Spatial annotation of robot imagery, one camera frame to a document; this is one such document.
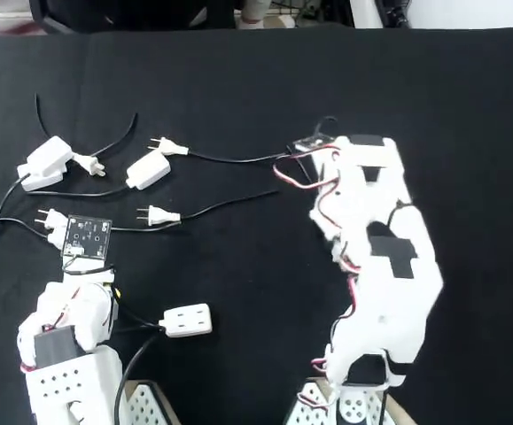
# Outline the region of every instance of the white plug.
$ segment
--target white plug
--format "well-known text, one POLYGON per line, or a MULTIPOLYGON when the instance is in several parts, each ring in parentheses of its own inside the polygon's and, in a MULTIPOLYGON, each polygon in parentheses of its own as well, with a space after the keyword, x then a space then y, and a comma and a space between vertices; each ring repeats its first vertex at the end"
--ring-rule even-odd
POLYGON ((164 312, 159 325, 166 328, 170 338, 210 334, 213 331, 211 310, 207 304, 187 305, 164 312))
POLYGON ((171 171, 171 166, 160 151, 152 151, 132 164, 126 174, 129 188, 146 189, 171 171))
POLYGON ((54 228, 51 233, 47 235, 47 242, 51 243, 58 250, 63 250, 63 242, 65 241, 65 235, 67 233, 67 227, 54 228))
POLYGON ((153 205, 150 205, 148 208, 138 208, 137 210, 142 213, 148 213, 147 217, 136 217, 138 220, 148 220, 148 226, 182 220, 180 213, 169 212, 153 205))
POLYGON ((148 149, 152 149, 155 151, 160 151, 166 156, 169 155, 189 155, 189 148, 187 146, 182 146, 181 144, 177 144, 166 137, 161 137, 159 139, 150 139, 152 142, 157 142, 158 146, 148 146, 148 149))
POLYGON ((45 210, 37 210, 40 214, 45 215, 45 220, 34 220, 36 223, 41 223, 48 230, 53 230, 54 228, 66 228, 67 227, 67 217, 63 215, 59 211, 55 211, 51 208, 49 211, 45 210))
POLYGON ((98 162, 97 157, 90 157, 88 155, 73 154, 73 161, 79 164, 89 175, 98 175, 105 177, 105 166, 98 162))

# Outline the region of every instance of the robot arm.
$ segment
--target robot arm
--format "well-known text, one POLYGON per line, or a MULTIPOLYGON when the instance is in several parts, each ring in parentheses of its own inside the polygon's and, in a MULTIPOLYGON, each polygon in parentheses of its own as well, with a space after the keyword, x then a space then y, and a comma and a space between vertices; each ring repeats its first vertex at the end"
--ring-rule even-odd
POLYGON ((385 381, 370 388, 401 385, 424 341, 442 280, 422 215, 411 205, 396 144, 352 136, 296 147, 304 152, 300 156, 311 156, 320 176, 309 217, 332 243, 333 261, 349 273, 353 300, 333 326, 322 368, 340 389, 353 385, 349 371, 357 360, 378 355, 385 381), (369 232, 375 221, 389 224, 382 235, 369 232))

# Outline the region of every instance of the black table surface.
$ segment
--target black table surface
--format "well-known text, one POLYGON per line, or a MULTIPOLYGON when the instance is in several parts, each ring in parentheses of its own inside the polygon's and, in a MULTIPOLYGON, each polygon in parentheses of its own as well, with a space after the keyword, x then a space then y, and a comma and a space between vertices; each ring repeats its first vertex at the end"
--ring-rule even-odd
MULTIPOLYGON (((260 156, 329 114, 341 134, 394 138, 445 285, 416 366, 393 394, 420 424, 513 420, 513 29, 0 38, 0 197, 45 140, 35 92, 48 129, 81 153, 139 113, 133 140, 105 160, 108 176, 73 169, 58 185, 68 191, 117 187, 157 135, 260 156)), ((158 382, 183 424, 281 423, 348 304, 344 276, 307 217, 311 194, 264 166, 171 163, 143 192, 84 202, 20 192, 5 215, 32 220, 54 207, 135 226, 137 207, 188 213, 280 188, 175 232, 114 234, 109 260, 128 303, 152 320, 198 302, 214 312, 212 335, 161 338, 133 378, 158 382)), ((0 423, 30 421, 17 327, 60 278, 57 250, 0 227, 0 423)), ((146 337, 111 344, 126 363, 146 337)))

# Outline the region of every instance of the circuit board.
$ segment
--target circuit board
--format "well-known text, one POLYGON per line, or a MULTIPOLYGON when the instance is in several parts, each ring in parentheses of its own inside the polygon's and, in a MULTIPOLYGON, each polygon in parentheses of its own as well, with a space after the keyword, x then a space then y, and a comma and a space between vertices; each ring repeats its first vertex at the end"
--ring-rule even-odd
POLYGON ((82 259, 106 259, 113 222, 70 215, 62 255, 82 259))

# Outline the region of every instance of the perforated metal plate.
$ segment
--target perforated metal plate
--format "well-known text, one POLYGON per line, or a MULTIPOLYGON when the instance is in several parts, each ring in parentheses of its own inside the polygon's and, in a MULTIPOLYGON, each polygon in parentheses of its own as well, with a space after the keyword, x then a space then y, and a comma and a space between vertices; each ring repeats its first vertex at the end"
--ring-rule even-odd
MULTIPOLYGON (((314 382, 307 382, 302 392, 317 403, 327 402, 314 382)), ((285 425, 378 425, 381 407, 382 402, 373 391, 346 390, 327 412, 296 401, 285 425)), ((384 425, 395 425, 388 412, 385 412, 384 425)))
POLYGON ((128 399, 132 425, 170 425, 149 385, 140 384, 128 399))

